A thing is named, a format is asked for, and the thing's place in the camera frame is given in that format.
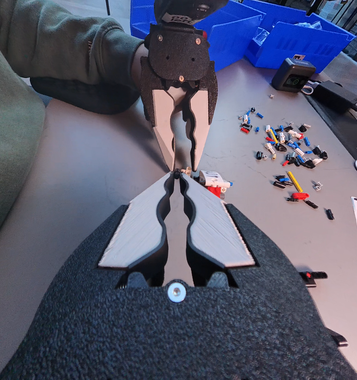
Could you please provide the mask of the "clear plastic bag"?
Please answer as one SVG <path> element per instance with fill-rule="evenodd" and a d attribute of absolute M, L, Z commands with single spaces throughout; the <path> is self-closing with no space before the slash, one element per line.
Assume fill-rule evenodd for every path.
<path fill-rule="evenodd" d="M 315 30 L 323 30 L 320 21 L 316 21 L 313 24 L 310 24 L 308 22 L 299 22 L 294 25 L 299 26 L 299 27 L 311 28 Z M 266 31 L 265 29 L 258 27 L 257 32 L 255 36 L 253 37 L 253 41 L 255 41 L 259 46 L 261 46 L 269 34 L 270 34 L 269 31 Z"/>

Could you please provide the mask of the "person's left forearm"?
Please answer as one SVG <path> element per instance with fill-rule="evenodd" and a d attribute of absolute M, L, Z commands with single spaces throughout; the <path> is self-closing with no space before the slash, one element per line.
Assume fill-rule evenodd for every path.
<path fill-rule="evenodd" d="M 52 1 L 0 1 L 0 55 L 45 95 L 117 114 L 140 96 L 131 75 L 143 41 L 112 18 L 80 17 Z"/>

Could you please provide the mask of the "person's left hand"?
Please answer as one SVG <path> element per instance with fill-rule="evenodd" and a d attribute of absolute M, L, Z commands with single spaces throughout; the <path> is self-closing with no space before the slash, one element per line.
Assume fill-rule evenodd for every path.
<path fill-rule="evenodd" d="M 148 49 L 145 47 L 144 43 L 140 44 L 138 48 L 135 50 L 131 64 L 131 77 L 137 90 L 140 90 L 142 57 L 148 57 Z"/>

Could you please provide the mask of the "partly built toy brick vehicle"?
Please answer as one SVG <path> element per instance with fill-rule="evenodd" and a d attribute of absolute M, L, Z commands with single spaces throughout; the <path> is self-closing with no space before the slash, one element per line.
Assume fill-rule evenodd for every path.
<path fill-rule="evenodd" d="M 328 275 L 325 272 L 299 272 L 300 276 L 302 277 L 303 281 L 305 282 L 305 285 L 308 288 L 316 287 L 317 284 L 315 282 L 316 279 L 327 279 Z M 348 347 L 348 342 L 346 338 L 339 333 L 327 328 L 328 334 L 332 337 L 334 342 L 337 344 L 338 347 Z"/>

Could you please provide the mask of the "grey desk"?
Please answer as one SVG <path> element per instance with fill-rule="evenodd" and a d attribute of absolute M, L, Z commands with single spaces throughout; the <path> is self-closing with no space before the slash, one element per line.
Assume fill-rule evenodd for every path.
<path fill-rule="evenodd" d="M 232 203 L 265 232 L 300 271 L 325 271 L 309 290 L 327 327 L 342 334 L 341 352 L 357 370 L 357 198 L 354 159 L 302 94 L 274 91 L 274 70 L 241 60 L 217 73 L 219 95 L 199 164 L 234 183 Z M 312 145 L 328 153 L 312 182 L 330 199 L 324 207 L 289 203 L 282 214 L 251 215 L 233 201 L 229 134 L 233 116 L 253 112 L 249 123 L 310 124 Z M 86 112 L 52 100 L 36 159 L 0 230 L 0 372 L 26 334 L 50 282 L 80 243 L 120 205 L 167 172 L 140 101 L 115 116 Z"/>

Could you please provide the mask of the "red white black brick subassembly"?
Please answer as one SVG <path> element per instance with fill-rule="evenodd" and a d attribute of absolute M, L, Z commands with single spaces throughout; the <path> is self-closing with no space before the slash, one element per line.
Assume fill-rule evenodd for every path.
<path fill-rule="evenodd" d="M 200 170 L 199 176 L 193 177 L 193 179 L 198 179 L 200 185 L 207 188 L 221 200 L 224 200 L 226 190 L 233 186 L 233 182 L 222 179 L 220 174 L 214 171 Z"/>

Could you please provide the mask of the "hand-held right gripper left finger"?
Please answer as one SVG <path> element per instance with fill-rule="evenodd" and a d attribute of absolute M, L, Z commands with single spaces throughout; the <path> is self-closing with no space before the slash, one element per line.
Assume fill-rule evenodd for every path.
<path fill-rule="evenodd" d="M 99 261 L 100 268 L 140 272 L 146 280 L 162 273 L 168 258 L 164 220 L 171 210 L 173 189 L 174 174 L 167 173 L 130 201 Z"/>

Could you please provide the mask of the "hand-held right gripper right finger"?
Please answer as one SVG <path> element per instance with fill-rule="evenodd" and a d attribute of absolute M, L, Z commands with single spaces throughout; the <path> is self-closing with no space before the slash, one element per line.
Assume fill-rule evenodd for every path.
<path fill-rule="evenodd" d="M 181 173 L 180 190 L 189 219 L 186 259 L 194 284 L 207 284 L 215 272 L 234 283 L 229 270 L 256 265 L 247 244 L 230 216 L 224 200 Z"/>

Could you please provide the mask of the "pile of small toy bricks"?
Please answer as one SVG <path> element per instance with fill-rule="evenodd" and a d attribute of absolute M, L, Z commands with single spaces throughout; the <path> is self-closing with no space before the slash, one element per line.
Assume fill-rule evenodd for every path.
<path fill-rule="evenodd" d="M 330 199 L 321 193 L 321 182 L 312 182 L 315 169 L 325 154 L 310 149 L 301 131 L 279 125 L 249 121 L 252 111 L 233 116 L 233 135 L 229 134 L 230 171 L 236 182 L 233 201 L 251 215 L 282 214 L 289 203 L 302 202 L 314 209 L 330 211 Z"/>

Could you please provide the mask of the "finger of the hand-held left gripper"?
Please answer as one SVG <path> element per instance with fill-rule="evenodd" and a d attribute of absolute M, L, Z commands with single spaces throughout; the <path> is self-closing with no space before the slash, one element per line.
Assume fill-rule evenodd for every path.
<path fill-rule="evenodd" d="M 208 90 L 196 91 L 183 106 L 186 118 L 186 136 L 191 140 L 191 167 L 196 171 L 209 133 L 209 97 Z"/>
<path fill-rule="evenodd" d="M 171 115 L 179 98 L 179 89 L 170 88 L 168 91 L 154 89 L 152 91 L 154 120 L 153 130 L 157 137 L 163 158 L 170 171 L 174 169 L 175 146 L 174 134 L 171 129 Z"/>

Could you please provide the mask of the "black power adapter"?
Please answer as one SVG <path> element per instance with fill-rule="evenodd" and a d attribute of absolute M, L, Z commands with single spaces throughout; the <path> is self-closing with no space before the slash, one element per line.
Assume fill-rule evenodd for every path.
<path fill-rule="evenodd" d="M 356 94 L 332 81 L 319 83 L 311 97 L 338 114 L 346 113 L 357 104 Z"/>

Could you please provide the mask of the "black box device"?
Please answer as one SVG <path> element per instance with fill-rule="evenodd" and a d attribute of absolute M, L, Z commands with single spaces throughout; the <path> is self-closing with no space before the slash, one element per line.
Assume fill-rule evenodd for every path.
<path fill-rule="evenodd" d="M 315 73 L 316 67 L 308 61 L 286 58 L 272 78 L 274 89 L 299 92 Z"/>

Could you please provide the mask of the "blue plastic bin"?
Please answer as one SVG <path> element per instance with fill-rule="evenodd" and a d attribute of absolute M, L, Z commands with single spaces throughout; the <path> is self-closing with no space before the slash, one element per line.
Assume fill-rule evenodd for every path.
<path fill-rule="evenodd" d="M 307 60 L 320 73 L 356 36 L 316 14 L 261 1 L 244 5 L 266 13 L 260 28 L 269 31 L 259 46 L 251 40 L 245 52 L 256 67 L 278 69 L 285 58 Z M 299 22 L 320 21 L 323 30 L 295 26 Z"/>
<path fill-rule="evenodd" d="M 153 3 L 152 0 L 131 1 L 131 35 L 144 40 L 150 24 L 156 24 Z M 195 24 L 197 29 L 207 33 L 209 55 L 215 62 L 216 72 L 243 58 L 265 16 L 266 13 L 252 7 L 229 1 L 225 7 Z"/>

